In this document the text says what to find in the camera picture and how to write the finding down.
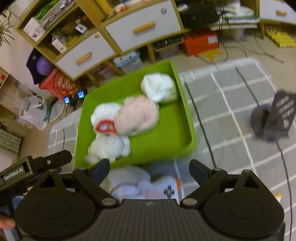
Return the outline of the person left hand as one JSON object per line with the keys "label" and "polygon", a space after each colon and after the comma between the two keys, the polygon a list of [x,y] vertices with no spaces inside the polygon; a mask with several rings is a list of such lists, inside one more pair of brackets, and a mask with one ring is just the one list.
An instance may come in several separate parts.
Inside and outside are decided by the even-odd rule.
{"label": "person left hand", "polygon": [[1,230],[11,230],[15,227],[15,220],[11,217],[0,214],[0,228]]}

